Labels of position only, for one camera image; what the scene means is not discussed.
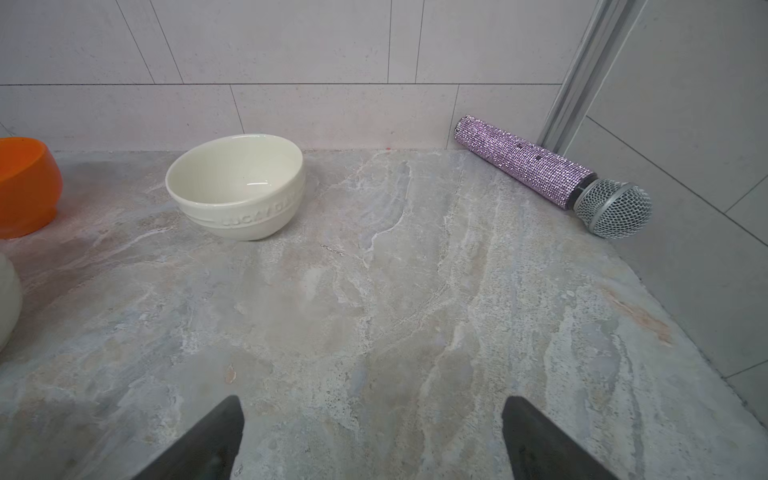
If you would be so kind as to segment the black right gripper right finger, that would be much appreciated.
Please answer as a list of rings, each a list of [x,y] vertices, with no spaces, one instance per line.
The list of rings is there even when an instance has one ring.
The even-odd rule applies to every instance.
[[[508,397],[501,418],[515,479],[617,479],[524,397]]]

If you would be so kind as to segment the orange plastic bowl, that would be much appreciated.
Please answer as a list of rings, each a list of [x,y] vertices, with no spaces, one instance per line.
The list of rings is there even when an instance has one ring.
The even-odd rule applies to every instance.
[[[19,238],[57,213],[62,175],[48,147],[25,137],[1,139],[1,238]]]

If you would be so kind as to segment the cream ceramic bowl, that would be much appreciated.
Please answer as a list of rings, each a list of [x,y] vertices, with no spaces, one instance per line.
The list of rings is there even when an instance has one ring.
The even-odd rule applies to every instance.
[[[275,135],[242,134],[201,144],[168,168],[165,186],[188,219],[225,239],[254,241],[285,227],[306,186],[304,155]]]
[[[23,290],[12,262],[0,258],[0,349],[3,350],[18,322],[23,305]]]

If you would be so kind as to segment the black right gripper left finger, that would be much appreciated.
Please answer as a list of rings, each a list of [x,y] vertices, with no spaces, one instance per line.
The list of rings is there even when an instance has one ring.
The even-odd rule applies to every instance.
[[[240,399],[230,395],[134,479],[230,479],[244,425]]]

